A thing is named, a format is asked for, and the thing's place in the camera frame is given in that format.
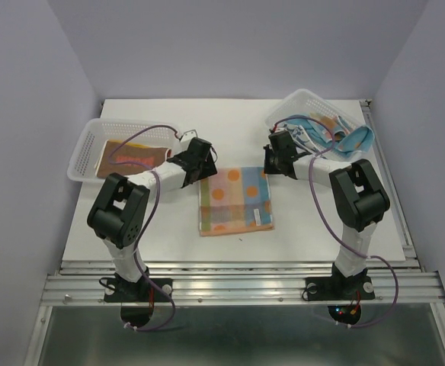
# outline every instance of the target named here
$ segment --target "cloth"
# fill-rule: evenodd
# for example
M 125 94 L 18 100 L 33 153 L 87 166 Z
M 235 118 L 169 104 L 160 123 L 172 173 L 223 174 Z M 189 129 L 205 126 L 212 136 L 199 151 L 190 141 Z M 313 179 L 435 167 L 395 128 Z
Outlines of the cloth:
M 375 134 L 371 128 L 360 126 L 353 129 L 342 116 L 330 118 L 312 113 L 309 117 L 319 120 L 333 132 L 336 139 L 333 151 L 344 159 L 349 158 L 355 151 L 367 152 L 375 140 Z M 281 127 L 290 132 L 292 138 L 300 147 L 304 146 L 311 152 L 316 153 L 318 151 L 314 143 L 318 143 L 325 148 L 331 146 L 332 138 L 329 132 L 314 121 L 297 117 L 284 122 Z
M 97 177 L 106 178 L 110 173 L 121 175 L 133 175 L 143 173 L 146 168 L 137 164 L 110 164 L 108 157 L 121 144 L 121 141 L 108 140 L 102 152 L 101 161 L 98 163 Z M 127 143 L 117 151 L 113 160 L 115 162 L 134 161 L 142 162 L 147 166 L 155 168 L 161 165 L 167 156 L 170 156 L 170 149 L 165 147 L 148 147 L 135 143 Z
M 270 189 L 261 167 L 219 169 L 200 181 L 200 235 L 274 228 Z

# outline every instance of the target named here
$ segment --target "white wall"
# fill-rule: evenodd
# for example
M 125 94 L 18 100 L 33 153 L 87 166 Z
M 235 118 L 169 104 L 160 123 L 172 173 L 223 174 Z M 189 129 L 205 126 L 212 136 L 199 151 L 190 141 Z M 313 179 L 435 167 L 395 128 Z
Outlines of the white wall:
M 0 365 L 22 364 L 78 195 L 66 167 L 98 100 L 46 0 L 0 1 Z
M 430 0 L 373 102 L 419 259 L 445 287 L 445 0 Z
M 103 98 L 369 98 L 426 0 L 49 0 Z

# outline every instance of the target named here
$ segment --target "towel tag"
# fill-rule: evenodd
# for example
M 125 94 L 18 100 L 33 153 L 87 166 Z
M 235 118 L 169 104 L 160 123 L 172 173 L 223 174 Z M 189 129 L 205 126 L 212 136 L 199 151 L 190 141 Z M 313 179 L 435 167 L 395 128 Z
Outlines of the towel tag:
M 255 223 L 256 226 L 261 226 L 261 218 L 260 218 L 260 210 L 255 208 L 253 210 L 253 213 L 255 214 Z

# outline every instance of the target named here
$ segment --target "white table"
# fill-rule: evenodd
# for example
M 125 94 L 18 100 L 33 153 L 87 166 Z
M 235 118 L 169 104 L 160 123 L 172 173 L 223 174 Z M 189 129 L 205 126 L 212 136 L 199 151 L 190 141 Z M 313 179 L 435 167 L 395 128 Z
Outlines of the white table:
M 182 130 L 197 129 L 213 143 L 218 167 L 262 166 L 263 145 L 268 143 L 261 115 L 278 100 L 150 99 L 106 100 L 101 117 L 159 120 Z M 358 101 L 330 101 L 365 123 Z M 379 173 L 375 153 L 367 156 Z M 307 181 L 271 176 L 271 202 L 275 230 L 240 235 L 201 237 L 198 231 L 198 185 L 167 193 L 140 244 L 147 262 L 332 262 L 338 244 L 316 212 Z M 87 226 L 89 210 L 101 185 L 83 184 L 72 221 L 63 261 L 106 261 L 109 253 Z M 316 185 L 331 226 L 341 235 L 332 192 Z M 405 260 L 405 239 L 388 211 L 370 244 L 370 254 L 390 261 Z

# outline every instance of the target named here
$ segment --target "basket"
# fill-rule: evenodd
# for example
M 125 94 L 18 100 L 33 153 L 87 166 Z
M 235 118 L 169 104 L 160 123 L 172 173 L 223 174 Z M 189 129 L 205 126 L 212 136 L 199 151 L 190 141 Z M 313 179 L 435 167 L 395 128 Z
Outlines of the basket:
M 96 167 L 98 160 L 104 150 L 104 145 L 108 140 L 124 141 L 128 137 L 141 131 L 143 128 L 160 124 L 159 122 L 148 122 L 144 120 L 111 120 L 95 118 L 90 120 L 84 127 L 82 134 L 78 138 L 77 145 L 70 158 L 67 176 L 73 181 L 83 182 L 104 182 L 98 178 Z M 167 147 L 174 149 L 178 140 L 173 131 L 167 128 L 155 128 L 146 131 L 140 136 L 131 140 L 151 147 Z
M 361 124 L 350 115 L 337 109 L 331 103 L 328 103 L 318 95 L 306 89 L 299 89 L 291 95 L 284 98 L 279 104 L 273 107 L 264 118 L 265 125 L 273 128 L 275 123 L 284 118 L 290 117 L 294 114 L 310 114 L 320 113 L 326 117 L 342 116 L 354 129 Z M 317 150 L 322 151 L 324 146 L 314 143 Z M 365 151 L 357 150 L 353 152 L 348 159 L 338 155 L 335 152 L 327 152 L 324 156 L 331 160 L 354 162 L 360 159 L 365 154 Z

